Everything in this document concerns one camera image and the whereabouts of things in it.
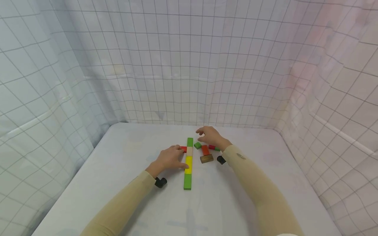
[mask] arm sleeve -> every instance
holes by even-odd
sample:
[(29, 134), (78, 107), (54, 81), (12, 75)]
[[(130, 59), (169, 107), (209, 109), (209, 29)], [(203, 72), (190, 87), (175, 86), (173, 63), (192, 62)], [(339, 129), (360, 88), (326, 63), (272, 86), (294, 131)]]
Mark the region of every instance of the arm sleeve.
[(80, 236), (118, 236), (154, 184), (155, 179), (143, 171), (97, 213)]
[(235, 145), (228, 146), (222, 156), (255, 204), (262, 236), (304, 235), (281, 191), (256, 163)]

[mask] enclosure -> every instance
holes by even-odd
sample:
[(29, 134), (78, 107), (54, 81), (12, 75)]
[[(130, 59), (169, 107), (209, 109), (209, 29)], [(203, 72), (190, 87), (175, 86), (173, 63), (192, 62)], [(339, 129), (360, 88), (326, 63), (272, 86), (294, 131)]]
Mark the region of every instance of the enclosure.
[(342, 235), (378, 235), (375, 0), (1, 0), (0, 235), (118, 122), (273, 129)]

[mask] orange block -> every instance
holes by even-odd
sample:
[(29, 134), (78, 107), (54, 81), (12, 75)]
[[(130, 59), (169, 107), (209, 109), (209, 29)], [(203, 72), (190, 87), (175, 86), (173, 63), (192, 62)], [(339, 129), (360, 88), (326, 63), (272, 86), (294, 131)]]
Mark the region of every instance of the orange block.
[(202, 145), (201, 148), (202, 148), (202, 153), (203, 153), (204, 156), (210, 155), (210, 152), (209, 152), (207, 145)]

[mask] grid pattern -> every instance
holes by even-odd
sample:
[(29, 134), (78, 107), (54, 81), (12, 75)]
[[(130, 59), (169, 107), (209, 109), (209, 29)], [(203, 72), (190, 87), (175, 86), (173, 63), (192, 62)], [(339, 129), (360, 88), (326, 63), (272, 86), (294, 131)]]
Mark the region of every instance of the grid pattern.
[(118, 121), (275, 129), (340, 232), (377, 235), (377, 10), (3, 0), (0, 235), (32, 231)]
[(125, 120), (113, 92), (85, 80), (64, 15), (39, 3), (0, 2), (4, 236), (31, 235), (108, 127)]

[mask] yellow block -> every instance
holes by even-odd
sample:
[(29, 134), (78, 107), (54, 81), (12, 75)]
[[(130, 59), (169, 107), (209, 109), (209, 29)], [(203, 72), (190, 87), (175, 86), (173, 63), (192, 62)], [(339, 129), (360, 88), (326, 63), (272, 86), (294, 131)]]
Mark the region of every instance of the yellow block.
[(191, 174), (192, 173), (192, 162), (193, 162), (193, 157), (186, 156), (185, 164), (187, 164), (189, 166), (189, 168), (185, 169), (185, 174)]

